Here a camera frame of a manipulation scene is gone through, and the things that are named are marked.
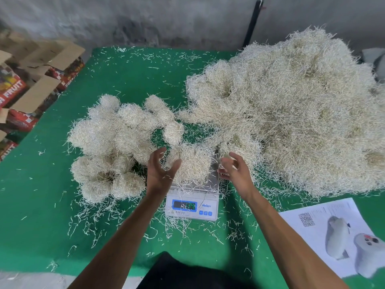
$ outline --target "black pole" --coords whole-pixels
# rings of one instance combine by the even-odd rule
[[[246,36],[243,41],[242,49],[244,49],[250,43],[250,39],[251,39],[251,36],[253,35],[255,24],[257,23],[258,15],[261,12],[262,5],[263,5],[263,0],[257,0],[257,2],[255,3],[253,15],[251,16],[249,28],[247,29]]]

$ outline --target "dark clothing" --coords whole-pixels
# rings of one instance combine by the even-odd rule
[[[163,252],[137,289],[256,289],[227,273],[199,266],[188,266]]]

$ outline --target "digital kitchen scale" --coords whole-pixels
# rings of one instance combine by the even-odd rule
[[[204,186],[172,185],[166,197],[165,214],[180,218],[215,221],[218,219],[219,177],[218,163],[211,165],[212,172]]]

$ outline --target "green table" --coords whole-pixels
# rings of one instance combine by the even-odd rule
[[[122,102],[142,104],[148,95],[156,94],[173,107],[183,106],[186,76],[234,54],[136,47],[94,50],[68,90],[0,164],[0,269],[77,275],[116,231],[119,220],[111,215],[108,219],[108,214],[96,226],[89,217],[94,231],[90,235],[83,232],[85,221],[75,225],[81,208],[69,169],[80,152],[68,153],[65,142],[72,122],[85,116],[98,96],[108,93]],[[353,198],[374,233],[385,239],[385,197],[379,194]],[[300,201],[298,196],[277,197],[272,204],[282,211],[298,208],[292,204]],[[117,209],[122,219],[133,204],[122,201]],[[216,223],[193,220],[184,233],[181,228],[166,231],[162,213],[156,217],[142,240],[131,276],[143,276],[156,255],[168,251],[182,262],[224,269],[263,288],[287,288],[253,215],[235,193],[220,201]],[[351,288],[379,286],[385,284],[385,270],[372,280],[354,276],[346,282]]]

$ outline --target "forearm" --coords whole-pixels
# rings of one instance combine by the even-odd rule
[[[257,190],[247,202],[290,289],[349,289]]]
[[[122,288],[144,233],[162,197],[145,196],[69,289]]]

